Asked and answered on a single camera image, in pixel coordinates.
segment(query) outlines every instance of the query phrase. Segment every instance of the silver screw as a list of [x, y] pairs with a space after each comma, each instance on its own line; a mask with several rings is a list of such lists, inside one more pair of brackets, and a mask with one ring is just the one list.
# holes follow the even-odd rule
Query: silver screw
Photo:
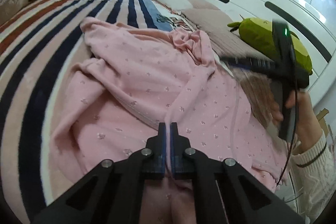
[[101, 162], [101, 166], [103, 166], [104, 168], [109, 168], [109, 167], [111, 167], [112, 166], [112, 161], [111, 160], [109, 160], [109, 159], [107, 159], [107, 160], [103, 160], [102, 162]]
[[224, 162], [227, 166], [234, 166], [236, 164], [236, 161], [233, 158], [225, 159]]
[[149, 148], [144, 148], [143, 150], [141, 150], [141, 154], [144, 156], [149, 156], [152, 153], [152, 150]]
[[187, 155], [191, 156], [191, 155], [194, 155], [196, 153], [196, 150], [192, 147], [189, 147], [187, 148], [185, 151], [184, 151]]

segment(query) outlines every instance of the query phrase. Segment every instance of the person's arm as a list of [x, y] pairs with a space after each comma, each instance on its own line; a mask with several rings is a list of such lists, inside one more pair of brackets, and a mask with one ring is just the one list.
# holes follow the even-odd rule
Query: person's arm
[[[325, 135], [313, 112], [310, 96], [298, 93], [299, 119], [296, 133], [301, 144], [293, 152], [294, 163], [298, 166], [305, 195], [305, 213], [314, 221], [325, 208], [336, 189], [336, 168], [327, 147]], [[293, 92], [286, 107], [295, 105]], [[282, 120], [275, 103], [272, 106], [273, 122]]]

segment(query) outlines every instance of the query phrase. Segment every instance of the human hand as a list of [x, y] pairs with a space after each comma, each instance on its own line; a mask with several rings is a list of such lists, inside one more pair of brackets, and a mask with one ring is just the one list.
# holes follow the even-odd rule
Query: human hand
[[[284, 118], [280, 112], [278, 103], [272, 98], [271, 114], [273, 123], [277, 126]], [[296, 133], [301, 141], [301, 148], [307, 151], [317, 143], [322, 135], [322, 130], [311, 104], [308, 92], [298, 92], [299, 117], [296, 125]], [[286, 108], [295, 106], [295, 92], [292, 91], [286, 102]]]

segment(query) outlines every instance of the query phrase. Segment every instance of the garment sleeve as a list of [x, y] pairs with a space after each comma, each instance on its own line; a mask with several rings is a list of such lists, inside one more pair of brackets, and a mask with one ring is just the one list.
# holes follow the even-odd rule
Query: garment sleeve
[[336, 168], [322, 134], [318, 142], [302, 154], [292, 156], [298, 166], [305, 196], [305, 212], [315, 221], [336, 189]]

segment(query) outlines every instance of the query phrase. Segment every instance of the sweater cuff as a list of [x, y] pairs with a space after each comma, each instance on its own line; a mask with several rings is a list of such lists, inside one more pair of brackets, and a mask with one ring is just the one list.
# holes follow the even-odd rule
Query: sweater cuff
[[306, 165], [307, 163], [311, 162], [316, 157], [318, 157], [314, 162], [305, 167], [305, 171], [307, 172], [316, 171], [319, 168], [319, 166], [323, 166], [324, 162], [330, 158], [330, 151], [326, 147], [326, 143], [327, 143], [326, 137], [324, 134], [322, 134], [321, 138], [312, 148], [308, 149], [302, 154], [292, 156], [294, 162], [296, 163], [296, 165]]

